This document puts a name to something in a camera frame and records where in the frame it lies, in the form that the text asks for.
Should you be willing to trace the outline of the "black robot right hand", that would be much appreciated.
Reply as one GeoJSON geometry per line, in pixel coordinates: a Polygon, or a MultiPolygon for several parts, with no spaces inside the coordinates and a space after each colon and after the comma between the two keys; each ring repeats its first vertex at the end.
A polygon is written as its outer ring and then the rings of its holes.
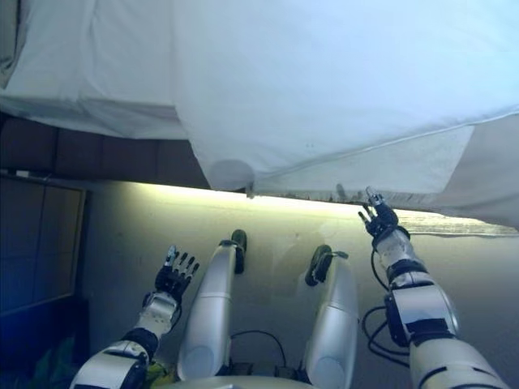
{"type": "Polygon", "coordinates": [[[358,212],[358,216],[363,222],[366,231],[373,238],[379,238],[385,233],[391,233],[399,223],[397,214],[386,203],[381,193],[375,192],[368,186],[366,195],[368,204],[363,204],[363,212],[358,212]]]}

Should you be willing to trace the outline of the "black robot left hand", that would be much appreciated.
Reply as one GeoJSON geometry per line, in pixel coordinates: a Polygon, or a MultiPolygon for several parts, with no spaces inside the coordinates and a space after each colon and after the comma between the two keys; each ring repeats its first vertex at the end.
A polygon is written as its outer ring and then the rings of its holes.
{"type": "Polygon", "coordinates": [[[155,289],[157,292],[168,294],[180,305],[183,294],[198,269],[199,263],[194,256],[187,252],[180,253],[177,247],[172,245],[167,251],[163,266],[157,273],[155,289]]]}

